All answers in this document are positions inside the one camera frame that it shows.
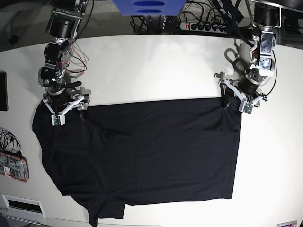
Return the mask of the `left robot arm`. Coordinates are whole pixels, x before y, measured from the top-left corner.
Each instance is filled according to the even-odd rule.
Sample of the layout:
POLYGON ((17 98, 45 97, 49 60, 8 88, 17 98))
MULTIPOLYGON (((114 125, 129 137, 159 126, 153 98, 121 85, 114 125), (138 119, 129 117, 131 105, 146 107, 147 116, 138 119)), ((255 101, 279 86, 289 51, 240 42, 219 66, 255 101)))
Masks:
POLYGON ((260 106, 260 101, 267 101, 267 97, 273 92, 272 90, 264 92, 260 87, 271 79, 274 80, 274 84, 277 81, 275 29, 282 25, 282 8, 259 0, 254 1, 253 7, 249 0, 245 4, 253 27, 252 41, 248 41, 238 26, 235 28, 250 47, 249 60, 244 61, 238 57, 232 61, 238 77, 232 79, 221 76, 219 86, 223 109, 228 109, 232 99, 237 98, 240 101, 239 112, 250 114, 253 108, 260 106))

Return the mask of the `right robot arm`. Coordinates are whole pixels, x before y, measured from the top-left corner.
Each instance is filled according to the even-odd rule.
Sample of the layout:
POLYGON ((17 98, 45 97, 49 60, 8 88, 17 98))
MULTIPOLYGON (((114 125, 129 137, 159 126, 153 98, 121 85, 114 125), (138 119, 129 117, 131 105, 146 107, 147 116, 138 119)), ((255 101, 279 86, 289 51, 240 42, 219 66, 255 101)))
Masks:
POLYGON ((50 111, 53 126, 64 125, 66 114, 74 109, 85 111, 89 95, 75 91, 80 81, 71 82, 71 74, 83 70, 70 70, 69 58, 74 56, 73 43, 78 38, 78 29, 85 15, 87 0, 52 0, 51 15, 46 31, 51 36, 44 49, 45 63, 38 73, 38 83, 45 89, 43 103, 50 111))

